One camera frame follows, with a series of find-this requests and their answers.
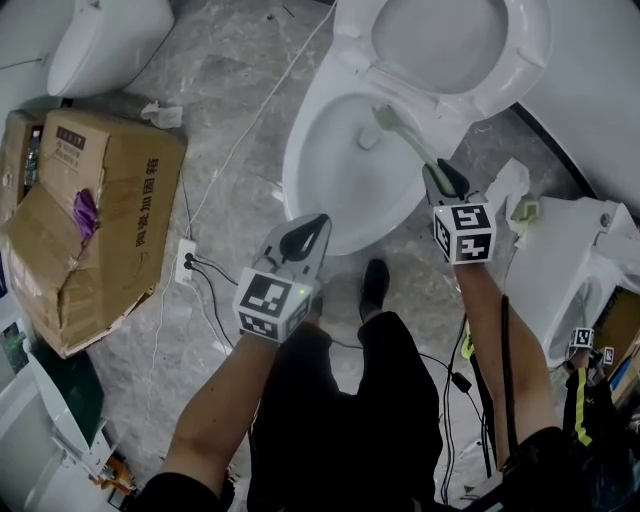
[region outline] toilet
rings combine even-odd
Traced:
[[[640,294],[640,233],[627,208],[540,198],[540,217],[509,265],[505,293],[549,368],[566,360],[572,331],[593,327],[618,286]]]
[[[287,142],[287,218],[329,214],[329,255],[376,242],[425,188],[424,162],[372,108],[390,105],[434,159],[450,159],[473,122],[529,91],[551,48],[546,0],[340,0]]]
[[[49,94],[84,98],[128,85],[173,23],[168,0],[76,0],[51,63]]]

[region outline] electrical outlet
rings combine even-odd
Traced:
[[[178,243],[178,257],[176,258],[176,271],[173,274],[173,278],[176,283],[185,284],[191,281],[192,270],[184,268],[184,264],[187,261],[187,254],[191,253],[196,255],[197,245],[193,240],[187,240],[181,238]]]

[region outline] purple object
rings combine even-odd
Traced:
[[[91,192],[88,189],[81,190],[76,194],[73,201],[73,219],[80,228],[82,243],[84,244],[96,230],[96,220],[98,212],[93,203]]]

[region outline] cardboard box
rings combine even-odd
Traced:
[[[49,113],[38,182],[7,225],[11,283],[36,329],[62,357],[121,321],[160,278],[185,145],[115,117]],[[89,190],[97,230],[73,219]]]
[[[0,146],[0,225],[13,217],[24,198],[27,150],[34,130],[42,133],[47,110],[14,110],[5,121]]]
[[[598,318],[595,330],[596,350],[613,347],[613,364],[605,366],[604,373],[609,378],[624,359],[627,350],[640,330],[640,295],[617,287],[604,311]]]
[[[629,365],[611,393],[611,400],[616,407],[621,407],[627,396],[640,384],[640,332],[622,357],[622,361],[627,359],[629,359]]]

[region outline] marble floor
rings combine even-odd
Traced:
[[[175,28],[141,75],[123,92],[77,103],[132,117],[139,117],[140,109],[155,100],[162,106],[184,108],[183,126],[177,130],[189,141],[182,168],[184,189],[179,185],[173,204],[161,282],[155,295],[120,330],[89,349],[105,390],[110,433],[141,485],[160,468],[182,408],[224,358],[214,346],[193,290],[171,283],[161,316],[161,291],[168,283],[178,240],[186,233],[188,212],[194,213],[212,174],[328,9],[311,0],[286,0],[287,9],[275,0],[172,3]],[[193,224],[198,253],[233,276],[250,263],[268,232],[284,220],[282,203],[274,192],[279,190],[285,144],[297,109],[331,43],[331,27],[327,23],[319,31],[215,181]],[[478,189],[484,189],[511,157],[530,169],[535,195],[581,195],[553,153],[512,111],[474,125],[452,163],[465,171]],[[381,256],[392,275],[386,307],[404,319],[420,350],[440,359],[450,358],[463,312],[451,268],[428,233],[428,210],[423,201],[377,244],[326,260],[321,275],[325,296],[322,326],[335,339],[355,342],[361,273],[371,257]],[[501,279],[513,250],[513,238],[504,220],[499,236],[490,269]],[[224,329],[237,338],[231,311],[235,290],[217,274],[212,273],[211,278]],[[209,289],[197,277],[195,285],[213,321]],[[162,329],[156,337],[161,318]],[[362,374],[362,352],[334,345],[331,361],[340,388],[355,391]],[[426,364],[442,390],[446,372],[437,364]],[[457,358],[454,367],[474,382],[464,360]],[[471,394],[479,404],[475,386]],[[483,479],[484,466],[477,446],[479,421],[469,399],[457,389],[451,392],[451,416],[456,456],[450,495],[457,496],[463,493],[463,486]],[[446,462],[445,449],[435,473],[438,488]],[[234,461],[239,510],[248,469],[248,453],[243,447]]]

